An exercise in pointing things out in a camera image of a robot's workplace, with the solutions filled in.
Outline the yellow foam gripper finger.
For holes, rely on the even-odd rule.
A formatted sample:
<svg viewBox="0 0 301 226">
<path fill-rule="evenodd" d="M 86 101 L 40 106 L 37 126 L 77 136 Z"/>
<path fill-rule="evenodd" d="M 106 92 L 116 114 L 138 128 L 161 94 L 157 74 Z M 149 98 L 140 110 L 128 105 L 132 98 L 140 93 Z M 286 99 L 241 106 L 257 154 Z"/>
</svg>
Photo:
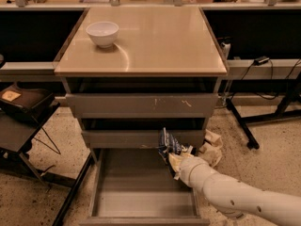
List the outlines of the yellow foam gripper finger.
<svg viewBox="0 0 301 226">
<path fill-rule="evenodd" d="M 192 154 L 190 153 L 180 153 L 180 154 L 175 154 L 175 153 L 170 153 L 168 155 L 168 160 L 171 168 L 175 172 L 175 175 L 173 178 L 175 180 L 178 180 L 180 178 L 180 164 L 181 162 L 186 159 L 186 158 L 191 158 Z"/>
</svg>

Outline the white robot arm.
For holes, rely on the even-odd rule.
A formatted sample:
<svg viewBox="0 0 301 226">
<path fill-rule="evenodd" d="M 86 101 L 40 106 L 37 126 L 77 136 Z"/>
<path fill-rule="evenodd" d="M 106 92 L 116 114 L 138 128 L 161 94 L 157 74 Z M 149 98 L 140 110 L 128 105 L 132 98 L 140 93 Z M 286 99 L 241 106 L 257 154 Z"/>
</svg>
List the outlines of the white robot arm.
<svg viewBox="0 0 301 226">
<path fill-rule="evenodd" d="M 263 190 L 219 173 L 201 157 L 168 155 L 176 178 L 204 195 L 228 218 L 244 213 L 264 218 L 277 226 L 301 226 L 301 198 Z"/>
</svg>

